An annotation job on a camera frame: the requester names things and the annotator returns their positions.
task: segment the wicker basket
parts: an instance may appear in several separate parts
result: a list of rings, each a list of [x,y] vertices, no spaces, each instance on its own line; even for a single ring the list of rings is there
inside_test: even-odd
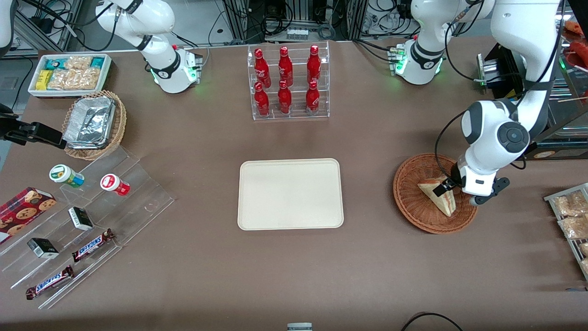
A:
[[[126,125],[126,110],[125,105],[122,104],[119,97],[110,91],[100,91],[88,95],[84,95],[82,98],[97,98],[97,97],[109,97],[116,101],[116,109],[114,113],[114,119],[112,120],[111,136],[108,145],[101,150],[74,150],[73,148],[66,147],[65,152],[67,155],[75,158],[81,158],[87,161],[96,160],[98,157],[104,154],[110,154],[115,151],[121,144],[122,137],[125,134]],[[69,108],[68,114],[65,116],[64,124],[61,126],[61,132],[65,132],[68,126],[69,118],[72,114],[74,105]]]
[[[451,169],[455,164],[454,160],[443,155],[439,155],[439,161],[445,169]],[[417,185],[422,180],[442,175],[433,153],[419,154],[400,165],[393,184],[394,200],[402,214],[416,227],[436,234],[463,230],[477,213],[477,207],[469,202],[470,195],[456,188],[453,190],[456,210],[447,217]]]

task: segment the white container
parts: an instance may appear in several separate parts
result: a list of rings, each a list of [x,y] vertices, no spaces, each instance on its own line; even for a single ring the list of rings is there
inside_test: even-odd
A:
[[[71,187],[80,187],[83,185],[84,176],[78,174],[73,169],[64,164],[58,164],[51,168],[49,178],[56,183],[65,183]]]
[[[339,163],[333,158],[243,163],[237,223],[243,230],[340,227]]]
[[[104,62],[102,63],[102,68],[100,69],[100,76],[98,77],[98,83],[96,83],[96,88],[93,90],[37,90],[35,89],[35,85],[37,79],[39,78],[39,73],[41,70],[45,69],[45,64],[47,60],[55,60],[55,59],[63,59],[70,56],[77,56],[77,57],[94,57],[94,58],[104,58]],[[82,95],[100,92],[102,91],[102,87],[106,82],[106,76],[108,76],[108,70],[110,69],[110,64],[112,60],[106,54],[100,53],[71,53],[71,54],[52,54],[52,55],[43,55],[39,59],[39,64],[37,64],[37,68],[35,69],[35,73],[33,78],[31,79],[31,83],[29,84],[29,93],[37,98],[67,98],[67,97],[80,97]]]

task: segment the snickers bar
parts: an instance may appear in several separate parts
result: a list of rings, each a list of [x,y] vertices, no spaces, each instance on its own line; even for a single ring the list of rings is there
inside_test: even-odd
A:
[[[31,287],[28,290],[26,290],[26,299],[32,300],[32,299],[36,298],[37,296],[39,296],[44,290],[46,290],[50,287],[54,287],[62,280],[67,279],[67,278],[74,278],[74,277],[75,277],[75,275],[74,275],[74,270],[72,269],[72,266],[67,266],[67,267],[65,267],[65,269],[62,272],[56,274],[55,276],[49,278],[48,280],[42,282],[39,285],[37,285],[35,287]]]
[[[104,231],[99,237],[90,241],[86,246],[80,248],[77,252],[72,253],[73,262],[79,262],[88,255],[92,254],[98,247],[104,245],[108,240],[114,238],[112,230],[108,229]]]

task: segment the red cookie box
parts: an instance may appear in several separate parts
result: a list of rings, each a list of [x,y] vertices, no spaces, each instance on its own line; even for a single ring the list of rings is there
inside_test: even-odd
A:
[[[27,187],[0,206],[0,244],[22,230],[25,225],[53,207],[55,198],[36,188]]]

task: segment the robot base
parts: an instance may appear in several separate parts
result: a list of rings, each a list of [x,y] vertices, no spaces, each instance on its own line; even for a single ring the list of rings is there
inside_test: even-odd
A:
[[[151,71],[155,82],[167,93],[180,93],[192,84],[199,84],[200,76],[202,75],[201,57],[197,58],[194,53],[184,49],[177,49],[176,52],[180,55],[180,66],[169,78],[158,78]]]
[[[388,52],[389,60],[398,61],[398,63],[390,63],[390,73],[393,76],[398,75],[404,78],[411,84],[424,85],[433,80],[433,77],[441,70],[443,59],[439,60],[436,68],[421,68],[420,64],[410,54],[410,47],[414,43],[414,40],[408,40],[404,44],[398,44],[396,49]]]

